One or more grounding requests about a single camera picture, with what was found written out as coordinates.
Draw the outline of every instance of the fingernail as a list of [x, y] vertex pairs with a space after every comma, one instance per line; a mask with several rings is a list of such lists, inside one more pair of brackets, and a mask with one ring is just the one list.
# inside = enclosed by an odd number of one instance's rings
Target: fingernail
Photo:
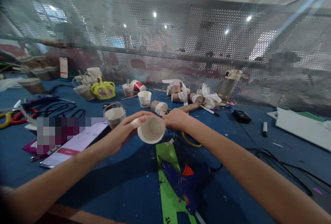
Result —
[[141, 117], [139, 118], [139, 120], [140, 120], [141, 123], [144, 123], [144, 122], [147, 120], [147, 116], [146, 116], [146, 115], [141, 116]]

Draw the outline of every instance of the hand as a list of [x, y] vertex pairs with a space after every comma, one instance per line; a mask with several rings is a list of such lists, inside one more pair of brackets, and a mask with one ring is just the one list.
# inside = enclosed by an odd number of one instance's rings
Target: hand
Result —
[[147, 120], [146, 115], [156, 116], [155, 114], [147, 111], [140, 111], [131, 116], [126, 117], [117, 127], [115, 127], [106, 137], [103, 138], [104, 147], [108, 149], [108, 155], [113, 155], [121, 149], [121, 147], [133, 135], [137, 134], [137, 128], [131, 125], [131, 122], [139, 118], [141, 123]]
[[178, 108], [174, 108], [167, 115], [163, 115], [165, 125], [171, 129], [187, 133], [195, 119]]

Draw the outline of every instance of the perforated metal screen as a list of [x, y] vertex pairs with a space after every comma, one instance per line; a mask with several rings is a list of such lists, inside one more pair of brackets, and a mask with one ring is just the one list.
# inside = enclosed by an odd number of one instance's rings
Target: perforated metal screen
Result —
[[[78, 68], [101, 67], [108, 80], [137, 79], [163, 87], [179, 78], [193, 90], [217, 92], [224, 73], [242, 69], [232, 99], [331, 113], [331, 18], [328, 13], [272, 5], [200, 0], [6, 0], [14, 40], [34, 53], [67, 56]], [[79, 30], [78, 48], [47, 48], [59, 26]], [[295, 54], [294, 67], [266, 73], [272, 54]]]

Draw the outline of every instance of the person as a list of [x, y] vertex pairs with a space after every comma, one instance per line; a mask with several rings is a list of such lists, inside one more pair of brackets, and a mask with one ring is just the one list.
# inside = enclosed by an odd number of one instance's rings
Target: person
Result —
[[[155, 116], [140, 111], [125, 118], [103, 139], [14, 189], [5, 196], [5, 203], [21, 223], [34, 223], [94, 166], [115, 154], [136, 134], [136, 127], [146, 121], [147, 115]], [[163, 119], [167, 127], [189, 134], [211, 151], [276, 222], [331, 223], [331, 216], [299, 188], [227, 137], [179, 109], [170, 111]]]

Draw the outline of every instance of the phone screen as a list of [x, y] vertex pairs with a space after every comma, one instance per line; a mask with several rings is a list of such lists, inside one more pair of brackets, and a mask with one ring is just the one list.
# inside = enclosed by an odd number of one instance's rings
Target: phone screen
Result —
[[66, 161], [72, 156], [80, 153], [92, 143], [103, 138], [108, 132], [103, 132], [109, 125], [107, 122], [99, 122], [91, 127], [86, 127], [84, 131], [73, 136], [69, 141], [52, 153], [49, 157], [40, 162], [40, 166], [53, 168]]

